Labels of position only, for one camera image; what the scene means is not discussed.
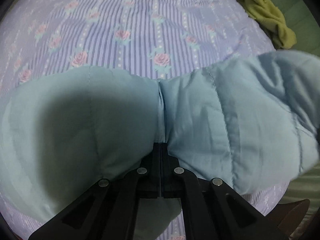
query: pink rose print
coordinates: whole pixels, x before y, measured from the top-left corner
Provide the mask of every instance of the pink rose print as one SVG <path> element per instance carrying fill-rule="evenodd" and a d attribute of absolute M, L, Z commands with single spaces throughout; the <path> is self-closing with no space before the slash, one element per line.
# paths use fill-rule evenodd
<path fill-rule="evenodd" d="M 60 45 L 61 40 L 62 40 L 62 38 L 60 36 L 52 38 L 49 41 L 49 49 L 50 50 L 55 50 L 56 48 L 58 48 L 59 45 Z"/>
<path fill-rule="evenodd" d="M 116 31 L 115 36 L 116 36 L 116 38 L 125 41 L 129 38 L 130 34 L 131 34 L 131 32 L 129 32 L 129 31 L 119 30 L 119 31 Z"/>
<path fill-rule="evenodd" d="M 126 5 L 126 6 L 132 6 L 132 5 L 134 5 L 134 2 L 132 2 L 132 1 L 127 1 L 127 2 L 124 3 L 124 5 Z"/>
<path fill-rule="evenodd" d="M 36 35 L 42 35 L 44 34 L 45 30 L 47 29 L 46 24 L 41 24 L 38 29 L 36 30 Z"/>
<path fill-rule="evenodd" d="M 162 19 L 162 16 L 154 13 L 153 15 L 151 15 L 151 18 L 152 19 Z"/>
<path fill-rule="evenodd" d="M 16 51 L 16 49 L 17 49 L 16 44 L 11 44 L 11 46 L 10 46 L 10 51 L 11 51 L 12 53 L 14 53 L 14 52 Z"/>
<path fill-rule="evenodd" d="M 219 1 L 213 1 L 209 4 L 211 8 L 214 8 L 215 4 L 220 4 Z"/>
<path fill-rule="evenodd" d="M 165 53 L 156 54 L 153 58 L 153 62 L 159 66 L 167 66 L 170 63 L 170 56 Z"/>
<path fill-rule="evenodd" d="M 18 68 L 20 68 L 21 67 L 21 58 L 18 58 L 17 60 L 16 60 L 16 62 L 13 64 L 13 69 L 14 69 L 14 71 L 17 71 L 17 69 Z"/>
<path fill-rule="evenodd" d="M 187 43 L 197 43 L 197 39 L 191 36 L 186 37 Z"/>
<path fill-rule="evenodd" d="M 73 67 L 80 67 L 84 63 L 86 63 L 87 57 L 88 57 L 88 53 L 86 51 L 79 52 L 74 56 L 71 65 Z"/>
<path fill-rule="evenodd" d="M 29 81 L 31 74 L 32 74 L 32 71 L 30 69 L 26 69 L 26 70 L 23 70 L 22 72 L 20 72 L 20 74 L 19 74 L 20 82 L 25 83 L 25 82 Z"/>
<path fill-rule="evenodd" d="M 185 240 L 185 239 L 186 239 L 185 236 L 176 236 L 171 238 L 171 240 Z"/>
<path fill-rule="evenodd" d="M 97 22 L 99 20 L 100 13 L 95 10 L 90 10 L 87 15 L 87 20 L 89 22 Z"/>
<path fill-rule="evenodd" d="M 206 28 L 209 32 L 214 32 L 214 28 L 211 25 L 206 25 Z"/>
<path fill-rule="evenodd" d="M 75 9 L 78 5 L 79 5 L 78 1 L 73 0 L 73 1 L 71 1 L 70 3 L 68 3 L 64 8 L 65 8 L 66 10 L 73 10 L 73 9 Z"/>
<path fill-rule="evenodd" d="M 36 27 L 36 20 L 33 20 L 31 25 L 28 28 L 28 34 L 30 34 L 35 27 Z"/>

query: green towel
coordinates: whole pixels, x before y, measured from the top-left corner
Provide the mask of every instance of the green towel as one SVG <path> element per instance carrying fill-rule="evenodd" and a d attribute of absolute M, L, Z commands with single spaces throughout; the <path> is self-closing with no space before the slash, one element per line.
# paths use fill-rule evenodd
<path fill-rule="evenodd" d="M 290 49 L 296 35 L 285 23 L 282 12 L 271 0 L 237 0 L 248 15 L 267 33 L 276 49 Z"/>

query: bedspread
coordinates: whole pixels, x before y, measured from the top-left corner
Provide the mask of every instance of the bedspread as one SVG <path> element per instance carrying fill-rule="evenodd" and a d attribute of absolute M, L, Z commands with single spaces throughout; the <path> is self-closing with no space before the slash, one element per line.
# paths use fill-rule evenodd
<path fill-rule="evenodd" d="M 0 93 L 85 65 L 167 79 L 271 50 L 271 41 L 235 0 L 19 0 L 0 24 Z M 286 187 L 268 189 L 251 204 L 264 202 L 258 209 L 266 214 Z M 41 225 L 1 195 L 0 211 L 25 239 Z M 161 239 L 183 235 L 181 219 Z"/>

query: metal rivet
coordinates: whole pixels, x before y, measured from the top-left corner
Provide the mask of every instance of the metal rivet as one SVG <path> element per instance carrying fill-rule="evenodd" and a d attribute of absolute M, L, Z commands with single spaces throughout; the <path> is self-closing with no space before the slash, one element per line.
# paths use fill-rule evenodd
<path fill-rule="evenodd" d="M 216 186 L 221 186 L 222 183 L 223 183 L 223 181 L 222 181 L 222 179 L 214 178 L 214 179 L 212 180 L 212 183 L 213 183 L 214 185 L 216 185 Z"/>
<path fill-rule="evenodd" d="M 147 173 L 147 169 L 146 169 L 146 168 L 138 168 L 138 169 L 137 169 L 137 173 L 139 173 L 139 174 L 146 174 L 146 173 Z"/>
<path fill-rule="evenodd" d="M 109 185 L 109 181 L 107 179 L 101 179 L 99 180 L 99 186 L 100 187 L 106 187 Z"/>
<path fill-rule="evenodd" d="M 177 173 L 177 174 L 182 174 L 182 173 L 184 173 L 184 169 L 181 168 L 181 167 L 178 167 L 178 168 L 174 169 L 174 172 Z"/>

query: black clamp arm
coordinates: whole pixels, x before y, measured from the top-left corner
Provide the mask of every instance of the black clamp arm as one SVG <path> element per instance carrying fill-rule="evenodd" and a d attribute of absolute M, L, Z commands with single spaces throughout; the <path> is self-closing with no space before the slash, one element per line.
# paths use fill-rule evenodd
<path fill-rule="evenodd" d="M 140 198 L 180 198 L 187 240 L 287 240 L 219 178 L 199 179 L 154 144 L 123 179 L 101 179 L 29 240 L 131 240 Z"/>

